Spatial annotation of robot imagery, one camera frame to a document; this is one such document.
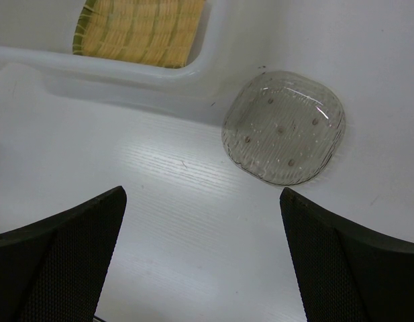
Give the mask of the woven bamboo tray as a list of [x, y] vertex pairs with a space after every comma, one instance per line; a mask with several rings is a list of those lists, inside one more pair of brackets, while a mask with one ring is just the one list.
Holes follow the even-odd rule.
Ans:
[[158, 66], [186, 66], [204, 1], [86, 1], [72, 53]]

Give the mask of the white plastic bin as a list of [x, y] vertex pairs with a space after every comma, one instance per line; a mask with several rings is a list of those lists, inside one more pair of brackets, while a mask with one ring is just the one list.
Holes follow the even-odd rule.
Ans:
[[83, 5], [0, 1], [0, 64], [31, 70], [57, 97], [188, 115], [226, 111], [266, 65], [267, 1], [206, 1], [188, 63], [175, 69], [74, 55]]

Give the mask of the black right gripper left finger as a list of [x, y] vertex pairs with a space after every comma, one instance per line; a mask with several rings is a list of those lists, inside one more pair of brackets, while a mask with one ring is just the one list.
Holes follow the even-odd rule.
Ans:
[[126, 205], [117, 186], [0, 233], [0, 321], [93, 321]]

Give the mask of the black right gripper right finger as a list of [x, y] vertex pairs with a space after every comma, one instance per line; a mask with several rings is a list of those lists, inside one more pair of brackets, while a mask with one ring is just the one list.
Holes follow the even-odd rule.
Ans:
[[308, 321], [414, 321], [414, 243], [285, 188], [280, 211]]

